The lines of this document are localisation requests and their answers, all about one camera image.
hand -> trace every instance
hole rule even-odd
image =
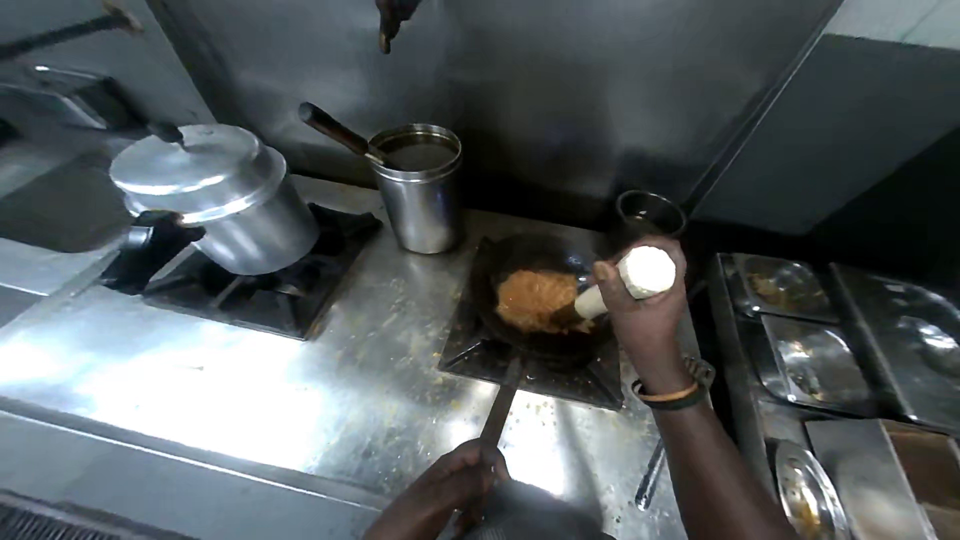
[[[364,540],[434,540],[457,508],[509,479],[503,454],[473,439],[437,459],[364,534]]]
[[[686,309],[686,258],[680,243],[664,236],[644,236],[628,250],[638,246],[660,248],[670,256],[677,266],[673,286],[646,300],[636,300],[627,291],[616,266],[604,260],[593,265],[593,278],[610,312],[613,332],[647,392],[666,394],[683,390],[693,383],[677,345],[677,326]]]

pan handle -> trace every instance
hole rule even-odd
[[[510,407],[514,404],[514,395],[521,379],[523,379],[523,360],[519,356],[513,356],[510,359],[510,365],[507,366],[507,374],[500,384],[500,389],[496,391],[496,397],[493,398],[487,422],[483,425],[483,431],[480,432],[480,440],[494,447],[500,442],[500,434],[507,423],[507,416],[510,415]]]
[[[377,147],[371,146],[364,137],[348,129],[325,110],[304,101],[300,104],[298,114],[304,124],[343,144],[357,156],[364,156],[378,165],[396,169],[388,163],[386,156]]]

pressure cooker handle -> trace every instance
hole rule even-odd
[[[170,122],[151,122],[147,125],[147,129],[163,142],[178,144],[180,148],[186,150],[186,146],[183,144],[183,134],[180,132],[180,128],[174,124]]]
[[[162,210],[136,216],[120,254],[100,275],[100,284],[129,295],[143,292],[160,268],[204,235],[203,228],[188,229],[179,220],[176,213]]]

food container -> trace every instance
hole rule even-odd
[[[733,254],[746,295],[737,306],[746,314],[772,313],[827,323],[839,322],[827,292],[802,262],[759,255]]]
[[[886,407],[960,435],[960,308],[914,283],[831,268]]]
[[[369,144],[403,169],[369,160],[400,246],[424,254],[456,246],[464,230],[455,184],[460,139],[439,126],[408,124],[374,135]]]
[[[760,320],[773,362],[759,359],[757,367],[771,393],[800,405],[874,413],[873,394],[839,329],[774,315]]]

food in pan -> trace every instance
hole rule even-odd
[[[550,320],[554,312],[576,300],[577,278],[573,274],[517,270],[497,287],[496,294],[497,314],[525,332],[589,332],[593,326],[585,321],[566,328]]]

